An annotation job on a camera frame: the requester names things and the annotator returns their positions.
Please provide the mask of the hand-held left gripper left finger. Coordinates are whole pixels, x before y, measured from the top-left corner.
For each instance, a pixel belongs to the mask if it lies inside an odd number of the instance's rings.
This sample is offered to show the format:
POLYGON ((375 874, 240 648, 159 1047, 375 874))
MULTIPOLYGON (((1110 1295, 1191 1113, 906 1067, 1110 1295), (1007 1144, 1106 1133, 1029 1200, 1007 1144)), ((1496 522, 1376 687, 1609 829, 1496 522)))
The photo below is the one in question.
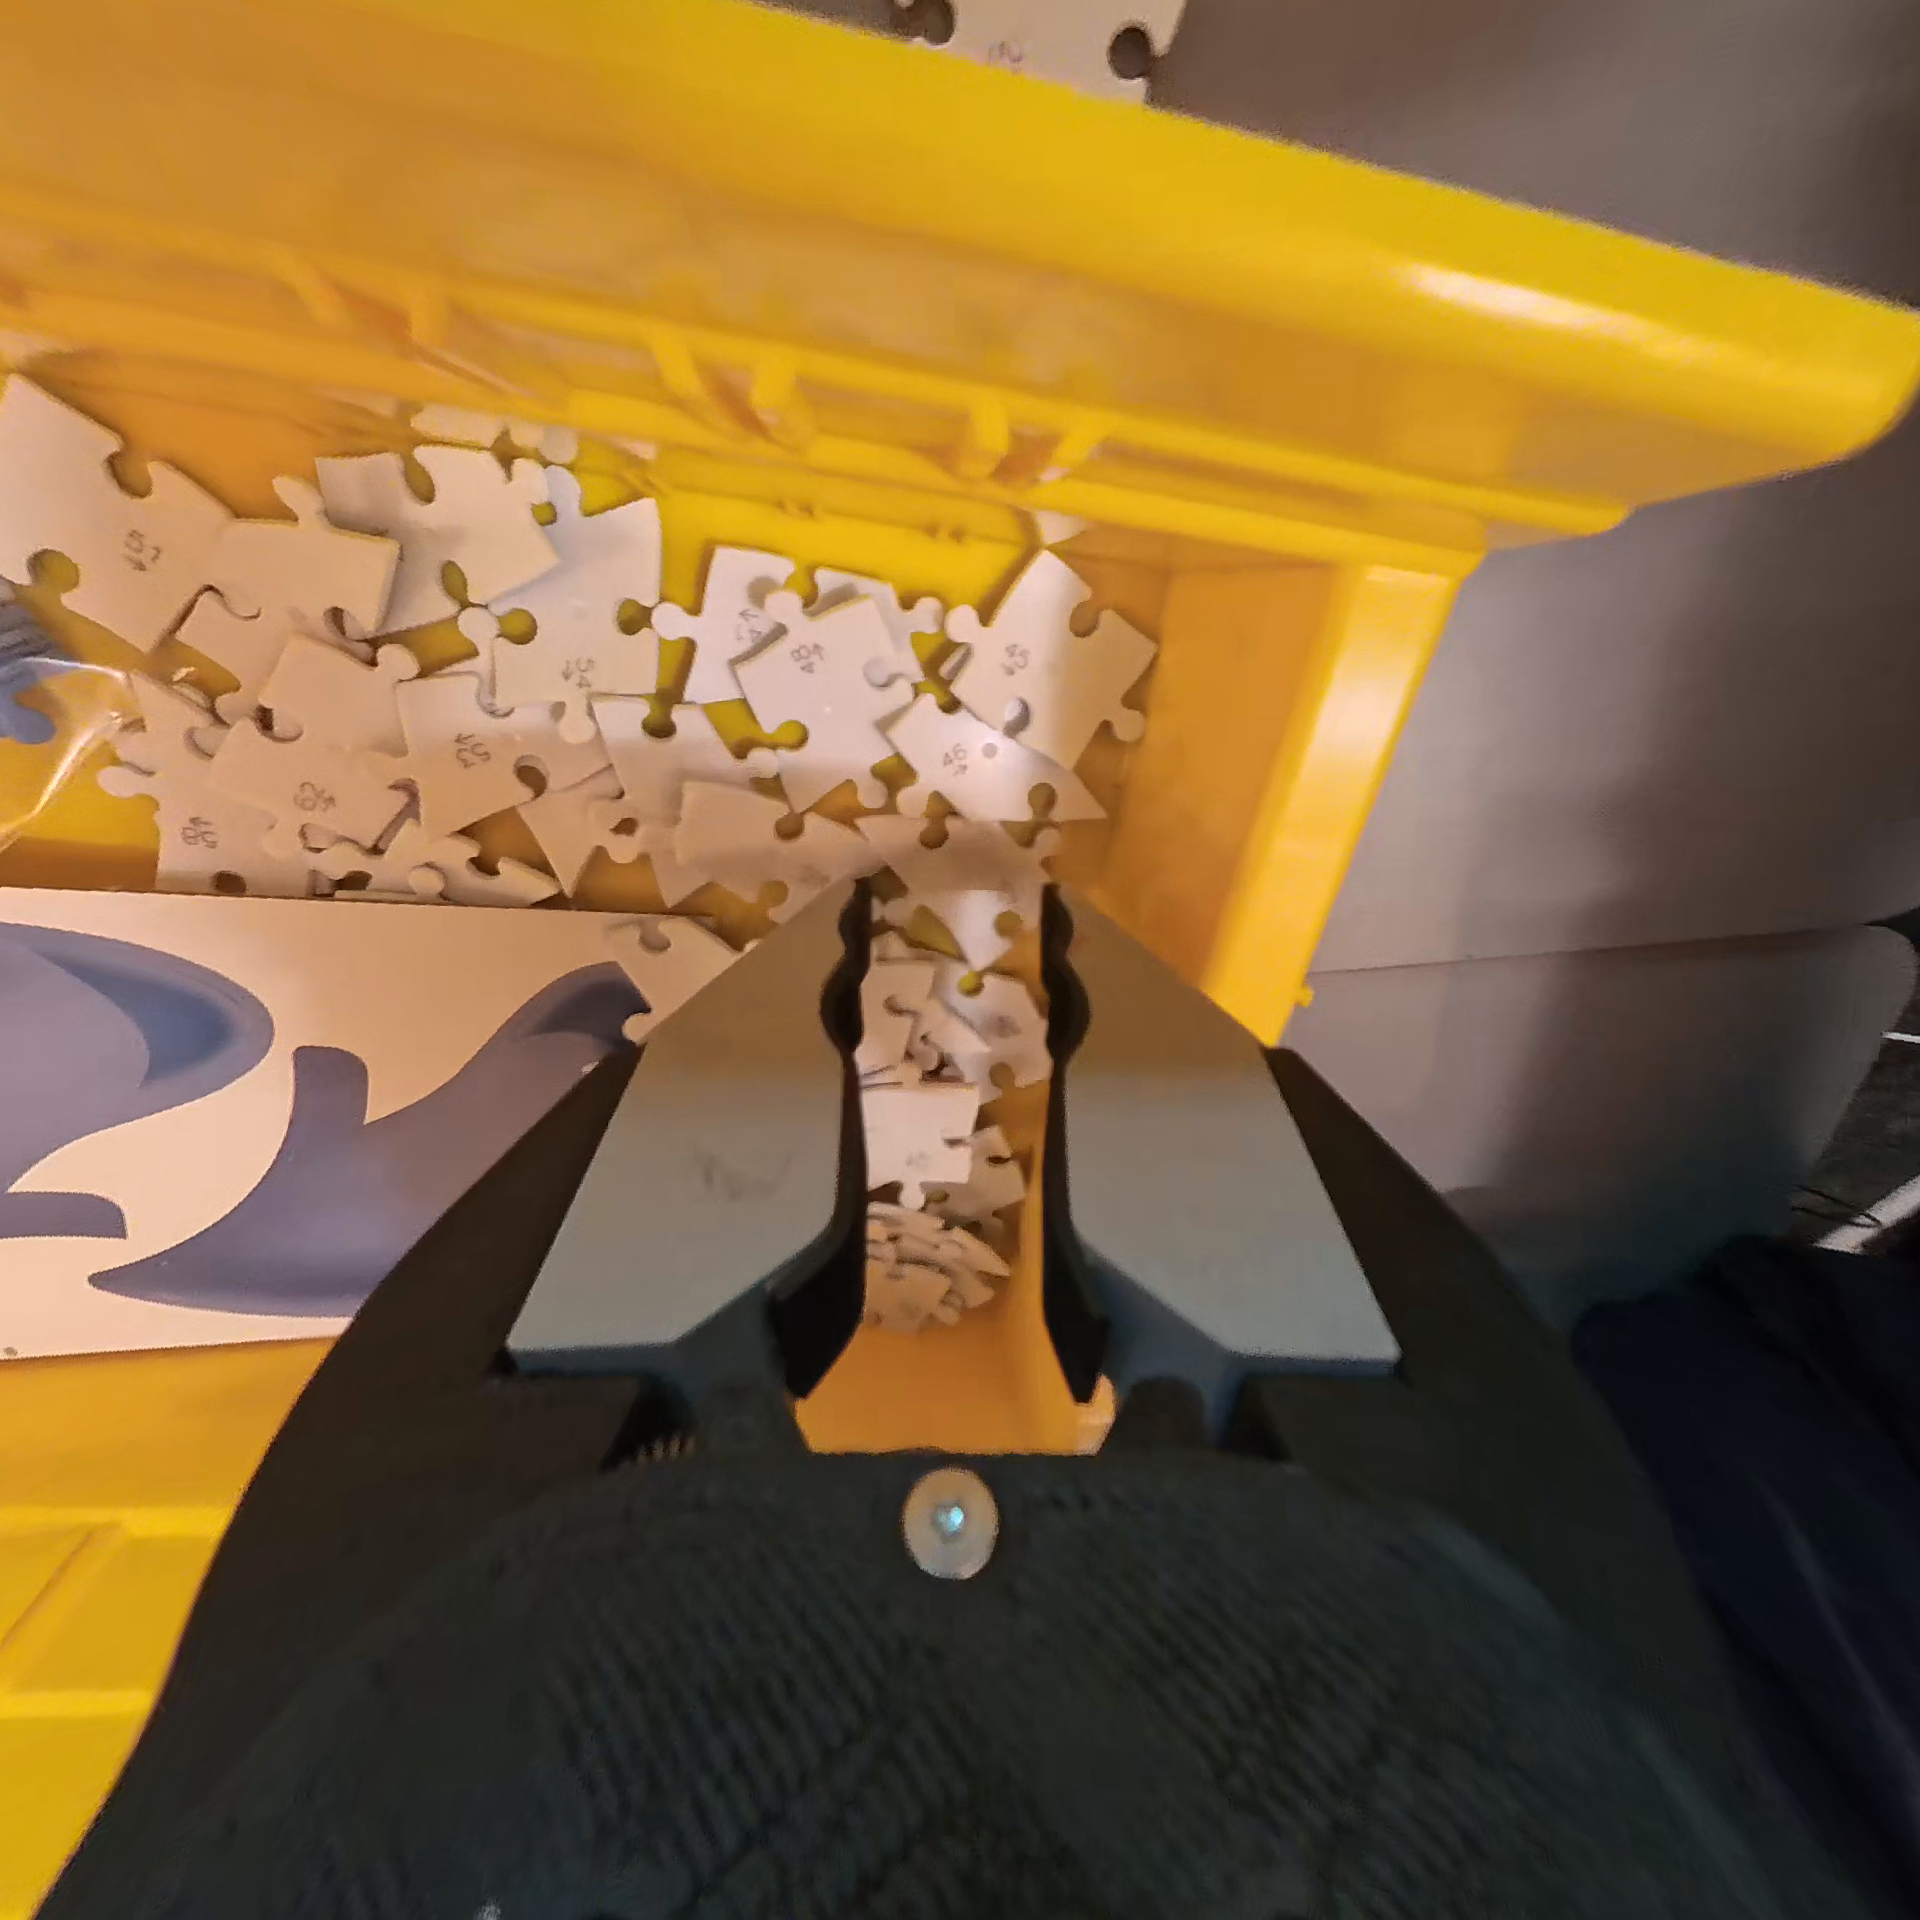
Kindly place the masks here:
POLYGON ((509 1328, 519 1371, 810 1397, 852 1342, 871 886, 836 882, 639 1041, 509 1328))

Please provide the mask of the pile of puzzle pieces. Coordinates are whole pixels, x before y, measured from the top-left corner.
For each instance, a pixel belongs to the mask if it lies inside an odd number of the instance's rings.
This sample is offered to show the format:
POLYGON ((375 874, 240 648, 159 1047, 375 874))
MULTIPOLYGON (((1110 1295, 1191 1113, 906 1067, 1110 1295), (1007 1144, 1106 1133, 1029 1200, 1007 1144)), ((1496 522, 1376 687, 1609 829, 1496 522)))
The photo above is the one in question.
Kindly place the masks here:
POLYGON ((781 925, 878 874, 867 1323, 989 1307, 1027 1171, 979 1113, 1052 1070, 1007 955, 1156 639, 1048 541, 986 610, 738 544, 670 604, 659 503, 590 510, 565 427, 412 427, 249 518, 172 467, 134 492, 107 425, 4 378, 4 586, 117 674, 55 800, 146 812, 156 896, 691 919, 735 957, 691 906, 781 925))

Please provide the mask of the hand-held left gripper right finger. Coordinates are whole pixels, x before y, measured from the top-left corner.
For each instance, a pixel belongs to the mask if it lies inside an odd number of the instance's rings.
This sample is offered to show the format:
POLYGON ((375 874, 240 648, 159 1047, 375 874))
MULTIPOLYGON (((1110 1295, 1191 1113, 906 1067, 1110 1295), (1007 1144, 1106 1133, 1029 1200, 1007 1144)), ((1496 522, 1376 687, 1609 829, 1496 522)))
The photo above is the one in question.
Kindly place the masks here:
POLYGON ((1255 1032, 1063 886, 1043 984, 1043 1319, 1068 1393, 1390 1377, 1400 1344, 1255 1032))

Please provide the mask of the clear plastic bag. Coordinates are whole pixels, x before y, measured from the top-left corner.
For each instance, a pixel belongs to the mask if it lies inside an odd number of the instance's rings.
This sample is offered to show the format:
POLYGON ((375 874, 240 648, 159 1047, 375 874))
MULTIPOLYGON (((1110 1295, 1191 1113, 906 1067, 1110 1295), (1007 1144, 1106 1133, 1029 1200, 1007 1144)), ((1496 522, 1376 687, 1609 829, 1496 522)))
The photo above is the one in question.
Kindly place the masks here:
POLYGON ((60 723, 60 734, 39 747, 4 740, 4 850, 14 850, 51 812, 51 804, 81 762, 117 724, 117 674, 107 662, 76 653, 39 613, 36 620, 64 645, 69 666, 26 691, 29 706, 46 710, 60 723))

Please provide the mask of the white card with blue shapes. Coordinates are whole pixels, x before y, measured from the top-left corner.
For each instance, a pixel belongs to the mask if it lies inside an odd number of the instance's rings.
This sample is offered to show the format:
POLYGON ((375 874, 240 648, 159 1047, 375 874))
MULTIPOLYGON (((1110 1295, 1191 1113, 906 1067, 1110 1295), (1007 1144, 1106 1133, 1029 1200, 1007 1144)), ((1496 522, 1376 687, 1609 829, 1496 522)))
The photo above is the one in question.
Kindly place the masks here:
POLYGON ((733 961, 691 919, 4 887, 4 1361, 339 1334, 733 961))

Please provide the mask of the yellow plastic bin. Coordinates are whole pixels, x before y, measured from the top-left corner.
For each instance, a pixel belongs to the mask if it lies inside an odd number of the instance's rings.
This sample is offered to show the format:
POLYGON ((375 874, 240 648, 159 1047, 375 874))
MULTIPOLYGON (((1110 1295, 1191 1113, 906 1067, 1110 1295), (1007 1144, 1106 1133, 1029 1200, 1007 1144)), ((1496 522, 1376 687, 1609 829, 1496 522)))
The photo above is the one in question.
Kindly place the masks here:
POLYGON ((4 2, 4 372, 116 541, 422 409, 673 589, 1086 522, 1163 653, 1068 873, 1276 1041, 1482 555, 1870 448, 1918 315, 755 2, 4 2))

